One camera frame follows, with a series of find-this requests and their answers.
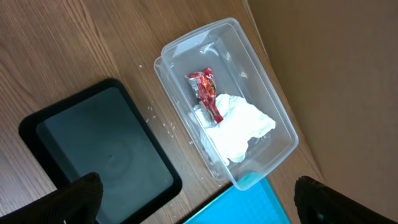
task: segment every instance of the wooden table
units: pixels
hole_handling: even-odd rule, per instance
[[[323,181],[322,175],[241,0],[0,0],[0,215],[55,190],[20,139],[20,121],[108,77],[124,83],[183,181],[180,194],[144,223],[184,221],[227,189],[189,144],[153,69],[165,44],[226,17],[241,23],[299,133],[299,147],[268,175],[290,220],[299,223],[294,183],[301,175]],[[163,123],[176,127],[174,138]]]

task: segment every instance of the white tissue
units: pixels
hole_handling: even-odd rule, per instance
[[[233,162],[244,160],[251,138],[261,138],[275,128],[273,119],[239,96],[220,94],[216,106],[224,118],[220,124],[215,123],[203,104],[193,109],[227,166],[228,159]],[[208,151],[208,154],[212,157],[214,153]]]

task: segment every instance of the clear plastic container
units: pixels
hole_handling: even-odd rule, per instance
[[[187,75],[210,67],[217,95],[241,96],[276,122],[263,138],[252,138],[240,163],[222,162],[193,107],[199,102]],[[264,67],[239,22],[223,19],[167,44],[156,59],[155,71],[182,123],[214,178],[229,177],[239,190],[246,190],[277,167],[296,147],[299,138]]]

